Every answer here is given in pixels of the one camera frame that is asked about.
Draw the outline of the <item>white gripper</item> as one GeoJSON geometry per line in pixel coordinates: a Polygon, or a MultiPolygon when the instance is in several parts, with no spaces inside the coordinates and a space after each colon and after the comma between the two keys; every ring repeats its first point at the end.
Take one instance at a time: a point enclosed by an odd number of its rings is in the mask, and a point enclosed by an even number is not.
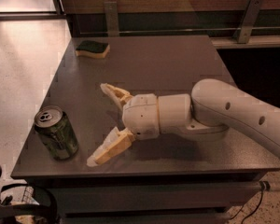
{"type": "Polygon", "coordinates": [[[160,135],[158,98],[154,94],[138,94],[134,97],[126,90],[108,83],[100,85],[122,113],[127,129],[113,128],[104,142],[88,157],[87,165],[95,167],[128,149],[136,139],[146,140],[160,135]]]}

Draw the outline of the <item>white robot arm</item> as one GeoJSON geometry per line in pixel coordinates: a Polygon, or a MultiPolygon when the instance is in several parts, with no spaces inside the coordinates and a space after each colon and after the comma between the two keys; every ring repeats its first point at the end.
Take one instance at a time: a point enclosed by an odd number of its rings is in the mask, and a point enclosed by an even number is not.
{"type": "Polygon", "coordinates": [[[136,140],[172,133],[191,141],[214,141],[229,128],[253,139],[280,159],[280,108],[216,79],[196,83],[190,94],[131,95],[103,83],[101,90],[122,112],[124,129],[113,128],[87,159],[101,165],[136,140]]]}

